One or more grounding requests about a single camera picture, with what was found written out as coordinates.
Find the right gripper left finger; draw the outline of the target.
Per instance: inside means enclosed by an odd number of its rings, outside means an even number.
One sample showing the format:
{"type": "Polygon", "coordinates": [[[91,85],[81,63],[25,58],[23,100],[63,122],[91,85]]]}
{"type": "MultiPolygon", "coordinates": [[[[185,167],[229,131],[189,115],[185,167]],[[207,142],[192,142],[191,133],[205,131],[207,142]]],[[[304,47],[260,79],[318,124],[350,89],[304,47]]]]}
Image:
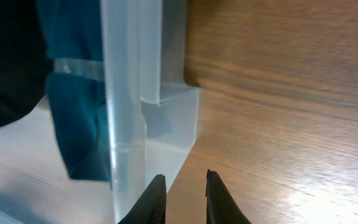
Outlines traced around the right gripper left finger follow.
{"type": "Polygon", "coordinates": [[[165,224],[167,188],[165,176],[156,175],[119,224],[165,224]]]}

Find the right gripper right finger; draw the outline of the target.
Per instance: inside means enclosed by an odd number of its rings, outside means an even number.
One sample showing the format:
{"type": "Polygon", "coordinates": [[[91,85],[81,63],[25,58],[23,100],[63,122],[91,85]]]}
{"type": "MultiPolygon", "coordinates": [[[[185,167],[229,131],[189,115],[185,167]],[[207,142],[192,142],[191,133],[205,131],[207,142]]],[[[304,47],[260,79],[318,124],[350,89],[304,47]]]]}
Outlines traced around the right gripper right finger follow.
{"type": "Polygon", "coordinates": [[[206,223],[251,224],[237,206],[219,174],[208,169],[206,178],[206,223]]]}

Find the blue garment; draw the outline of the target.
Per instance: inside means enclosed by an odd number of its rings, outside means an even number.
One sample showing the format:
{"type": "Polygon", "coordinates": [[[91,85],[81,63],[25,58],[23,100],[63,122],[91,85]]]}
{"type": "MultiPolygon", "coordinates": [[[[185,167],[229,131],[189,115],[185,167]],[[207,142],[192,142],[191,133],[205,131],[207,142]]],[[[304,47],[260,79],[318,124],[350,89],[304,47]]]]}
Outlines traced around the blue garment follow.
{"type": "Polygon", "coordinates": [[[98,0],[36,0],[53,70],[45,94],[55,137],[73,180],[111,180],[98,0]]]}

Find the black garment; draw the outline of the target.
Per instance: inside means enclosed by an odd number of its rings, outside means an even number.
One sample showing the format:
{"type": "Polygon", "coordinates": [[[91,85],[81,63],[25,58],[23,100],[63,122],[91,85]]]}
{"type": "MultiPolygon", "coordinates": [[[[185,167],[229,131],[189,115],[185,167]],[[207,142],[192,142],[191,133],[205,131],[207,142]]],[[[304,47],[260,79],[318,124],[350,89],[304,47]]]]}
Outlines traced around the black garment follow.
{"type": "Polygon", "coordinates": [[[30,113],[44,96],[52,62],[35,1],[0,1],[0,127],[30,113]]]}

